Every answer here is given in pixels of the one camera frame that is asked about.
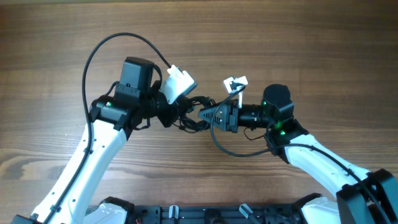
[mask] robotic arm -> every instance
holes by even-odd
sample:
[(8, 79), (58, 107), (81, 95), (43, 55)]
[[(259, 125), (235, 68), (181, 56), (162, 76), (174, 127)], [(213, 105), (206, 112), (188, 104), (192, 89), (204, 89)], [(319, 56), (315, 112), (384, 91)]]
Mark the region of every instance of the robotic arm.
[[(12, 223), (398, 223), (398, 184), (392, 174), (384, 169), (372, 173), (323, 147), (294, 118), (294, 104), (287, 86), (270, 85), (264, 90), (260, 105), (243, 104), (243, 90), (248, 84), (246, 77), (231, 77), (224, 81), (230, 96), (202, 109), (199, 118), (203, 120), (203, 126), (195, 131), (210, 128), (213, 140), (221, 150), (232, 156), (246, 157), (256, 154), (235, 154), (224, 149), (215, 138), (213, 126), (233, 133), (238, 132), (239, 126), (251, 130), (265, 128), (263, 138), (269, 149), (257, 154), (270, 151), (286, 163), (304, 170), (327, 188), (337, 202), (311, 194), (291, 205), (281, 205), (275, 211), (267, 206), (249, 207), (246, 204), (239, 208), (217, 209), (179, 209), (175, 205), (151, 207), (152, 215), (141, 220), (143, 216), (138, 215), (139, 211), (143, 214), (147, 209), (107, 198), (97, 210), (86, 215), (106, 168), (133, 131), (148, 128), (150, 118), (155, 116), (168, 128), (178, 119), (181, 121), (187, 111), (193, 110), (193, 100), (186, 95), (196, 87), (196, 82), (186, 71), (169, 65), (159, 51), (157, 53), (169, 66), (168, 79), (162, 82), (161, 71), (153, 62), (128, 57), (121, 79), (115, 84), (114, 96), (103, 95), (92, 102), (90, 126), (86, 125), (75, 153), (53, 189), (30, 218), (17, 215)], [(159, 73), (160, 80), (150, 86), (153, 69)], [(238, 100), (232, 99), (235, 95), (239, 95)], [(138, 128), (143, 119), (147, 124)], [(91, 147), (87, 147), (89, 129)]]

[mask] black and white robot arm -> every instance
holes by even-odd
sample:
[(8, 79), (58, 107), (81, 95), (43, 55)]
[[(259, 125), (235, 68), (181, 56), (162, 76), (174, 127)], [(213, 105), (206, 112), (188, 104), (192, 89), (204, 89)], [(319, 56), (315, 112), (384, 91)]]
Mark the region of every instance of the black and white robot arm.
[[(158, 66), (141, 58), (125, 60), (114, 96), (103, 95), (91, 104), (91, 122), (88, 124), (92, 133), (91, 146), (87, 148), (89, 126), (86, 125), (75, 153), (49, 194), (36, 206), (30, 218), (16, 216), (12, 223), (127, 223), (129, 209), (114, 203), (104, 201), (100, 209), (89, 215), (86, 215), (86, 209), (109, 163), (130, 135), (140, 130), (138, 126), (142, 120), (147, 120), (147, 125), (142, 128), (148, 128), (149, 119), (156, 116), (168, 128), (186, 111), (193, 109), (192, 101), (185, 95), (196, 87), (196, 82), (186, 71), (164, 62), (169, 67), (170, 76), (150, 86), (153, 69), (161, 76)], [(270, 85), (264, 90), (260, 105), (245, 105), (246, 77), (231, 77), (224, 84), (229, 97), (199, 111), (204, 127), (195, 131), (210, 128), (216, 145), (232, 156), (271, 152), (304, 170), (336, 197), (337, 202), (318, 194), (299, 200), (295, 209), (300, 217), (292, 220), (293, 223), (398, 223), (398, 185), (394, 176), (384, 169), (370, 172), (322, 146), (294, 119), (294, 104), (287, 86)], [(239, 95), (238, 100), (232, 99), (235, 95)], [(263, 138), (269, 149), (255, 154), (229, 152), (216, 140), (213, 126), (234, 133), (238, 132), (239, 126), (252, 130), (265, 128)], [(253, 223), (261, 223), (246, 204), (239, 211)]]

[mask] wooden table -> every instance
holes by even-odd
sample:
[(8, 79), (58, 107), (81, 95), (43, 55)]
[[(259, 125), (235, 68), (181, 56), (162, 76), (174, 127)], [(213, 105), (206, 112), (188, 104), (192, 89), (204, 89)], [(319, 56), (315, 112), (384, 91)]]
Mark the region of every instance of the wooden table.
[[(295, 117), (322, 144), (398, 175), (397, 9), (396, 1), (334, 0), (1, 6), (0, 222), (29, 216), (59, 177), (85, 125), (84, 64), (115, 32), (148, 38), (192, 74), (198, 87), (190, 96), (220, 101), (230, 76), (247, 76), (250, 104), (267, 85), (288, 85)], [(119, 80), (127, 56), (165, 73), (146, 44), (114, 39), (90, 65), (89, 103)], [(242, 130), (216, 135), (235, 152), (265, 148)], [(229, 157), (209, 131), (187, 134), (153, 119), (113, 159), (92, 204), (110, 195), (137, 205), (293, 202), (312, 192), (331, 197), (278, 157)]]

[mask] wood grain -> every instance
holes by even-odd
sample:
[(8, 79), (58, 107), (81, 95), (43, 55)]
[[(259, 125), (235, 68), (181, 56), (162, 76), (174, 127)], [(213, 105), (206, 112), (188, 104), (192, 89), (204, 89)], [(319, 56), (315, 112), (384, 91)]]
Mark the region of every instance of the wood grain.
[[(398, 2), (190, 1), (0, 7), (0, 223), (30, 215), (59, 177), (85, 125), (81, 73), (94, 46), (115, 32), (152, 41), (199, 86), (226, 97), (221, 81), (246, 75), (245, 103), (271, 83), (289, 86), (295, 116), (326, 147), (371, 170), (398, 175)], [(88, 72), (91, 102), (119, 80), (123, 60), (162, 64), (139, 40), (101, 48)], [(293, 202), (316, 181), (278, 157), (223, 154), (208, 131), (135, 132), (92, 200), (138, 205)], [(250, 135), (257, 136), (260, 130)], [(236, 152), (263, 140), (216, 133)]]

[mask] tabletop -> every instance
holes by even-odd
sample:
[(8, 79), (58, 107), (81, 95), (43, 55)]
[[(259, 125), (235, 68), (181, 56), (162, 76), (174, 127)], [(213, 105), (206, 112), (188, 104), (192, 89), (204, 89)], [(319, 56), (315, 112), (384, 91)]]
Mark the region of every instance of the tabletop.
[[(149, 39), (189, 72), (190, 96), (227, 97), (222, 81), (245, 75), (244, 103), (287, 85), (294, 115), (348, 161), (398, 175), (397, 1), (167, 1), (0, 6), (0, 223), (29, 216), (76, 149), (85, 126), (81, 74), (95, 45), (116, 32)], [(88, 103), (119, 80), (128, 56), (166, 66), (145, 43), (118, 37), (95, 55)], [(189, 114), (192, 118), (197, 113)], [(257, 129), (250, 136), (262, 134)], [(231, 151), (266, 148), (216, 131)], [(279, 157), (221, 152), (209, 131), (135, 131), (91, 201), (136, 205), (239, 205), (332, 196)]]

